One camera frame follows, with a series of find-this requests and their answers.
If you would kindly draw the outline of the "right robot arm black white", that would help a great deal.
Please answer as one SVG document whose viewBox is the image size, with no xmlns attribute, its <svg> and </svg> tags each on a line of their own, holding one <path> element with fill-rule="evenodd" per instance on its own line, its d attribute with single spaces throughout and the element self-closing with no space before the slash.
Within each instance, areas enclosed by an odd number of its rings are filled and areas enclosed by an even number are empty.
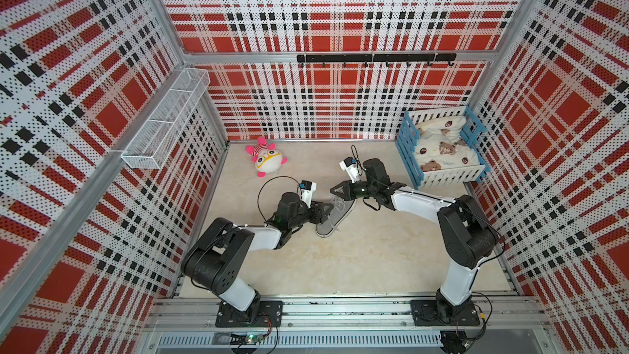
<svg viewBox="0 0 629 354">
<path fill-rule="evenodd" d="M 376 211 L 384 207 L 406 212 L 439 226 L 450 265 L 435 299 L 415 312 L 417 324 L 477 325 L 471 316 L 476 310 L 473 285 L 483 263 L 490 260 L 499 235 L 486 221 L 476 200 L 468 195 L 439 198 L 392 182 L 378 158 L 360 164 L 354 157 L 347 157 L 339 165 L 349 179 L 332 187 L 333 195 L 346 202 L 370 198 L 377 203 Z"/>
</svg>

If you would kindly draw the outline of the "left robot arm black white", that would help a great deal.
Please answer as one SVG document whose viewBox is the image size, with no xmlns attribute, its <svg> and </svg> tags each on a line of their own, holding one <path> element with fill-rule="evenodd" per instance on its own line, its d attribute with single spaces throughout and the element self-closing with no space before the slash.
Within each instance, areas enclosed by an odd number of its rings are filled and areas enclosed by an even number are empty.
<svg viewBox="0 0 629 354">
<path fill-rule="evenodd" d="M 280 249 L 304 224 L 319 226 L 331 221 L 333 210 L 333 203 L 286 192 L 276 212 L 262 226 L 238 226 L 218 217 L 184 257 L 182 273 L 193 285 L 222 301 L 220 325 L 253 325 L 264 312 L 260 309 L 260 293 L 239 277 L 247 255 Z"/>
</svg>

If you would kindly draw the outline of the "grey canvas sneaker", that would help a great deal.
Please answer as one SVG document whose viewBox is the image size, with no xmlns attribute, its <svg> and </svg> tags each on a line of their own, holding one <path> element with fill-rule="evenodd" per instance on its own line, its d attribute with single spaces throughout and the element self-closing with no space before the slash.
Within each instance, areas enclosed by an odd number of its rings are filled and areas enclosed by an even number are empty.
<svg viewBox="0 0 629 354">
<path fill-rule="evenodd" d="M 320 225 L 315 228 L 316 234 L 321 238 L 331 236 L 340 226 L 355 207 L 355 200 L 346 201 L 339 196 L 333 196 L 331 203 L 333 205 L 328 217 Z"/>
</svg>

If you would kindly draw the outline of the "grey shoelace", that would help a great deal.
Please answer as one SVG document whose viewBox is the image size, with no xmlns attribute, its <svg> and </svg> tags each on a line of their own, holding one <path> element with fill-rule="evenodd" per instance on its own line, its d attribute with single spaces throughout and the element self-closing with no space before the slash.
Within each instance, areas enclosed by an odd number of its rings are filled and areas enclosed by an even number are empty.
<svg viewBox="0 0 629 354">
<path fill-rule="evenodd" d="M 344 201 L 335 196 L 332 199 L 332 203 L 334 204 L 334 210 L 328 219 L 329 234 L 332 234 L 340 226 L 341 222 L 350 215 L 355 207 L 355 200 Z"/>
</svg>

